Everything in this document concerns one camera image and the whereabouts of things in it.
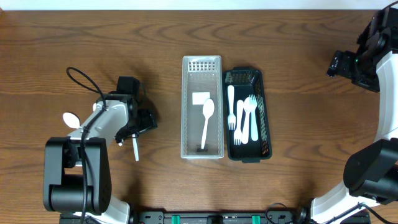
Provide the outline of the white plastic fork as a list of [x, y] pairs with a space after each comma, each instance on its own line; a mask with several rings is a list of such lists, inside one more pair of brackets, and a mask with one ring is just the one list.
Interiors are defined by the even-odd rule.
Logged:
[[244, 101], [243, 100], [238, 100], [237, 101], [237, 117], [236, 117], [236, 129], [234, 131], [234, 145], [238, 146], [241, 144], [241, 137], [242, 137], [242, 131], [241, 131], [241, 123], [242, 123], [242, 117], [243, 117], [243, 107], [244, 107]]
[[227, 87], [227, 95], [229, 106], [228, 127], [230, 131], [234, 131], [236, 127], [236, 116], [234, 115], [234, 86], [229, 85]]
[[257, 100], [255, 95], [249, 95], [251, 105], [251, 139], [257, 141], [259, 139], [256, 120]]

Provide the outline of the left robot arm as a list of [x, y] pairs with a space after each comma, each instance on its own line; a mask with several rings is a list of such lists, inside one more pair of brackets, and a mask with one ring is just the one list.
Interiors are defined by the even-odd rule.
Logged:
[[50, 212], [72, 213], [98, 223], [128, 223], [130, 206], [112, 195], [108, 146], [135, 140], [157, 127], [139, 106], [140, 82], [119, 77], [117, 89], [98, 98], [90, 117], [66, 137], [45, 145], [43, 203]]

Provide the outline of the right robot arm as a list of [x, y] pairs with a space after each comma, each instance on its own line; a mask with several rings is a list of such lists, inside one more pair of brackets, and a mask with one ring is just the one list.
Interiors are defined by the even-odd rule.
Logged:
[[327, 75], [379, 94], [374, 142], [349, 157], [343, 180], [301, 210], [297, 223], [355, 222], [362, 210], [397, 201], [397, 3], [373, 15], [356, 52], [337, 50]]

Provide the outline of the clear plastic basket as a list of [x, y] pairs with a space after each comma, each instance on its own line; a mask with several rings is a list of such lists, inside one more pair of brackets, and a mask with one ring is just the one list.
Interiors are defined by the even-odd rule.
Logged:
[[[203, 105], [211, 98], [215, 105], [208, 120], [205, 148], [201, 138], [205, 117]], [[224, 157], [223, 89], [219, 55], [186, 55], [182, 59], [181, 158]]]

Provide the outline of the black plastic basket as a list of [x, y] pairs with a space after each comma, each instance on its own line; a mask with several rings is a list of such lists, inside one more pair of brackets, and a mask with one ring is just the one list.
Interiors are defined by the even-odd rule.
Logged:
[[226, 145], [229, 159], [243, 163], [257, 163], [270, 159], [272, 157], [271, 135], [262, 72], [252, 67], [234, 67], [223, 72], [223, 115], [225, 121], [228, 120], [229, 115], [227, 88], [230, 85], [234, 86], [235, 101], [245, 100], [249, 95], [256, 97], [255, 114], [259, 139], [257, 141], [250, 139], [247, 144], [236, 146], [233, 132], [227, 130]]

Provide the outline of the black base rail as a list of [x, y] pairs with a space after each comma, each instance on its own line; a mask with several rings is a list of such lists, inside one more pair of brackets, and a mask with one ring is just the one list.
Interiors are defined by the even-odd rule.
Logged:
[[[138, 224], [283, 224], [283, 223], [315, 223], [304, 218], [304, 209], [300, 213], [294, 213], [288, 208], [272, 208], [262, 213], [164, 213], [162, 211], [151, 211], [132, 213], [127, 223]], [[71, 214], [61, 214], [61, 224], [80, 223], [80, 217]], [[370, 224], [369, 212], [360, 211], [340, 223], [343, 224]]]

